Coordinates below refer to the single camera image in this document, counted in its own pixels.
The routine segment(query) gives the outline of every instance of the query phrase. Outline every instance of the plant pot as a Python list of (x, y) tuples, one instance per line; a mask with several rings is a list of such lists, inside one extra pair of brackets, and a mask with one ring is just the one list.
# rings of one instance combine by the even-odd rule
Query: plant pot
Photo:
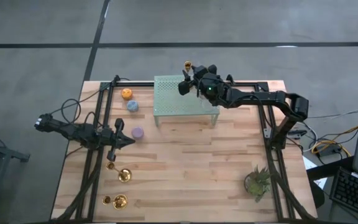
[(248, 192), (248, 182), (249, 182), (249, 174), (245, 177), (244, 179), (244, 188), (246, 189), (246, 191)]

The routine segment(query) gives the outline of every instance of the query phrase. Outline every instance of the potted plant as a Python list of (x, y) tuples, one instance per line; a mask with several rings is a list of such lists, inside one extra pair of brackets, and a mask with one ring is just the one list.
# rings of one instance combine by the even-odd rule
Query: potted plant
[(259, 172), (258, 166), (245, 178), (244, 187), (248, 193), (255, 196), (256, 202), (259, 202), (264, 194), (270, 190), (269, 178), (270, 174), (266, 167)]

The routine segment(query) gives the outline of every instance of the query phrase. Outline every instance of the purple toy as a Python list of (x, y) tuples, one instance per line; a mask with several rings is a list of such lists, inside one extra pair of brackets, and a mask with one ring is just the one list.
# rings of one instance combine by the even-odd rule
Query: purple toy
[(134, 129), (132, 129), (132, 136), (134, 137), (134, 139), (141, 139), (143, 135), (143, 128), (135, 127)]

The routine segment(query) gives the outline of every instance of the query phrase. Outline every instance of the gold metal cup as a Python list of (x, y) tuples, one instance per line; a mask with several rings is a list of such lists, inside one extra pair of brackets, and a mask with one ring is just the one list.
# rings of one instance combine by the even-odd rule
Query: gold metal cup
[(132, 179), (132, 172), (129, 169), (117, 170), (116, 165), (113, 162), (106, 164), (108, 170), (115, 170), (118, 172), (118, 179), (122, 183), (128, 182)]
[(112, 205), (117, 210), (122, 210), (127, 207), (128, 198), (125, 195), (117, 195), (112, 201)]
[(111, 203), (111, 197), (110, 196), (105, 196), (103, 198), (103, 204), (108, 205), (110, 203)]
[(185, 62), (185, 70), (188, 73), (191, 69), (191, 62)]

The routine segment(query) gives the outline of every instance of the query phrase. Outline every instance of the green mesh shelf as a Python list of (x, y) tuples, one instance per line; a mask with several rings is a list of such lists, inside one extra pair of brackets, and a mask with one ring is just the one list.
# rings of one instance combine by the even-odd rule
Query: green mesh shelf
[(158, 125), (159, 116), (211, 115), (215, 124), (219, 108), (211, 106), (206, 99), (197, 98), (195, 91), (181, 96), (178, 84), (183, 75), (164, 75), (154, 77), (154, 118)]

